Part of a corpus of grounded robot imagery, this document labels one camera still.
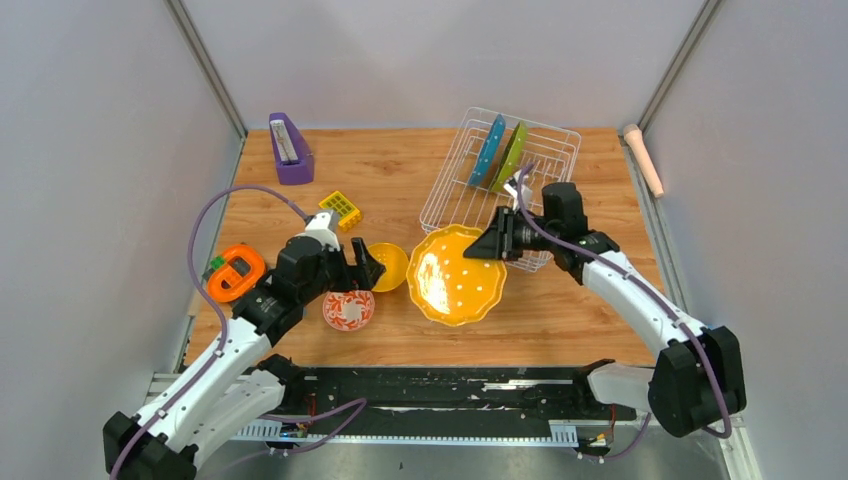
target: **green plate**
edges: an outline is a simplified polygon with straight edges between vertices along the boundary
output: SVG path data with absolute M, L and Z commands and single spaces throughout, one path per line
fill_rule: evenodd
M 527 125 L 524 125 L 524 122 L 518 122 L 518 125 L 512 130 L 509 143 L 506 144 L 504 156 L 498 166 L 498 175 L 489 186 L 489 190 L 493 192 L 503 191 L 503 184 L 509 180 L 521 160 L 525 139 L 527 139 Z

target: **yellow plate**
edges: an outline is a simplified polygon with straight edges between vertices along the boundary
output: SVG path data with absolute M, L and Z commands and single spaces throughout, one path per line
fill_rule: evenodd
M 375 243 L 368 247 L 368 252 L 386 267 L 386 273 L 377 280 L 372 291 L 389 292 L 399 287 L 406 279 L 406 267 L 409 265 L 406 252 L 393 243 Z
M 462 256 L 481 233 L 450 225 L 427 235 L 412 251 L 406 281 L 412 302 L 425 317 L 458 327 L 479 322 L 501 301 L 504 263 Z

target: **white wall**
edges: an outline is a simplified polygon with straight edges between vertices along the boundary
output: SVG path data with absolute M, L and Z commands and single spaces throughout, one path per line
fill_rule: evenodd
M 848 4 L 725 2 L 647 134 L 693 313 L 739 336 L 765 478 L 845 478 Z
M 186 0 L 245 122 L 638 120 L 701 0 Z
M 105 478 L 104 422 L 174 364 L 190 224 L 238 140 L 161 1 L 4 2 L 0 72 L 0 477 Z

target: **wooden handle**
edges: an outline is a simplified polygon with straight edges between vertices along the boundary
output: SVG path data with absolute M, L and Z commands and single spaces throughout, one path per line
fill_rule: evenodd
M 651 189 L 651 193 L 656 198 L 660 198 L 665 193 L 662 188 L 662 182 L 657 175 L 657 170 L 654 168 L 654 162 L 651 161 L 651 156 L 648 155 L 648 149 L 645 148 L 645 141 L 642 139 L 642 130 L 636 125 L 630 124 L 622 130 L 624 133 L 624 141 L 633 150 L 633 155 L 636 156 L 636 163 L 642 170 L 642 176 L 645 177 L 645 183 Z

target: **purple grater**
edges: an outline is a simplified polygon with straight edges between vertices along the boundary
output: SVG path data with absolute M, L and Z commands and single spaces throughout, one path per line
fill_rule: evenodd
M 297 155 L 297 159 L 293 163 L 284 163 L 280 156 L 279 145 L 274 140 L 274 132 L 271 132 L 271 145 L 274 147 L 274 166 L 277 168 L 277 179 L 280 181 L 280 185 L 303 185 L 311 182 L 315 179 L 315 157 L 312 156 L 312 150 L 309 149 L 303 135 L 300 134 L 300 131 L 285 113 L 272 113 L 268 117 L 269 129 L 274 120 L 283 121 Z

